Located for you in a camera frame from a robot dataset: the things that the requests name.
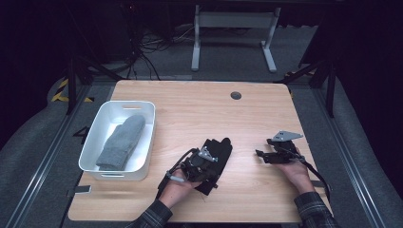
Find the person's right hand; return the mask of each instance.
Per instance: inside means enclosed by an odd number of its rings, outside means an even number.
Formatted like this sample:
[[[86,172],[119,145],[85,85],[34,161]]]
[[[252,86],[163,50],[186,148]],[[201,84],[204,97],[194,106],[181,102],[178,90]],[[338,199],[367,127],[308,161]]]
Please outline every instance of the person's right hand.
[[[289,163],[273,165],[285,174],[287,179],[297,188],[300,194],[315,192],[315,188],[309,178],[308,169],[303,163],[291,161]]]

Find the black cable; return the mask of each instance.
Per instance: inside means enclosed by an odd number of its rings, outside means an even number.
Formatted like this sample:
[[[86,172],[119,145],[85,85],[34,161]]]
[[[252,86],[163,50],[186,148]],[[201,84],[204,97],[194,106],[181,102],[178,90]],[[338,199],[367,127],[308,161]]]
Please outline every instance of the black cable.
[[[326,183],[326,180],[316,171],[316,169],[310,163],[308,163],[307,161],[302,161],[301,163],[305,164],[305,166],[308,167],[308,169],[311,170],[311,172],[315,174],[315,176],[317,176],[320,179],[320,181],[323,182],[326,197],[330,202],[330,189],[329,185]]]
[[[328,199],[328,201],[330,201],[330,189],[329,189],[329,185],[326,183],[326,180],[316,171],[316,169],[310,164],[308,163],[301,155],[299,155],[298,153],[293,153],[292,151],[285,149],[283,147],[278,147],[284,151],[286,151],[287,153],[292,154],[293,157],[296,157],[297,159],[299,159],[299,161],[301,163],[303,163],[313,174],[315,174],[315,176],[317,176],[320,181],[322,181],[324,188],[325,188],[325,194],[326,197]]]

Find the gray cloth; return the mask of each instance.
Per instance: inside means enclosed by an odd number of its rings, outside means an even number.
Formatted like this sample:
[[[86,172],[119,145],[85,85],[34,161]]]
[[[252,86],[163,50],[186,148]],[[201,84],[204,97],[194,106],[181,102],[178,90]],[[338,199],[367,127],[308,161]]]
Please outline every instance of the gray cloth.
[[[112,135],[106,140],[104,149],[96,164],[100,170],[122,171],[130,152],[134,150],[145,126],[142,115],[134,115],[118,125]]]

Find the dark background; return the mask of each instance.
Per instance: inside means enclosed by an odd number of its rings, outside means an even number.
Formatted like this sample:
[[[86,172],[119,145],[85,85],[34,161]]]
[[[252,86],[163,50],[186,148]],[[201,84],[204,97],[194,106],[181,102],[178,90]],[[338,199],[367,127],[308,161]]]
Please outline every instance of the dark background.
[[[47,105],[48,90],[61,78],[73,54],[107,63],[127,58],[130,44],[116,2],[5,0],[0,4],[3,147],[26,120]],[[193,21],[192,6],[135,7],[135,19],[166,39],[174,27]],[[319,27],[304,63],[326,57],[329,49],[337,50],[336,75],[379,163],[402,197],[403,75],[399,67],[403,63],[403,17],[398,9],[393,1],[353,2],[333,19],[338,20],[333,21],[338,27]],[[323,13],[315,8],[284,8],[278,23],[326,25]]]

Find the metal stand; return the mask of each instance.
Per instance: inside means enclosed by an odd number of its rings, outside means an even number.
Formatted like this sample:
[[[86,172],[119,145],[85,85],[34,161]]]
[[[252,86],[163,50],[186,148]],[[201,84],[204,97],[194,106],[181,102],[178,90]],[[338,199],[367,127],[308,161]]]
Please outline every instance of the metal stand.
[[[270,52],[270,44],[278,22],[280,8],[274,12],[212,12],[195,11],[195,45],[193,47],[192,70],[199,70],[201,53],[200,27],[210,28],[255,28],[269,29],[267,39],[261,41],[261,47],[270,72],[276,72],[276,65]]]

